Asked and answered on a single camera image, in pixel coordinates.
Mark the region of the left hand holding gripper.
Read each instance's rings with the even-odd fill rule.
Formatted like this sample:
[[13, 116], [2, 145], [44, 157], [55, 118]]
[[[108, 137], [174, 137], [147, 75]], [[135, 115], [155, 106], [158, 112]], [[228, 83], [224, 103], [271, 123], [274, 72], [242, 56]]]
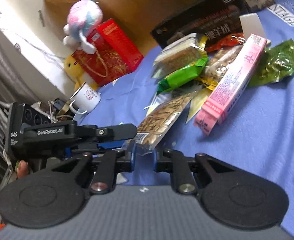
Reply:
[[17, 168], [16, 168], [17, 178], [18, 179], [23, 178], [23, 177], [27, 176], [28, 174], [29, 174], [28, 163], [23, 160], [20, 161], [17, 165]]

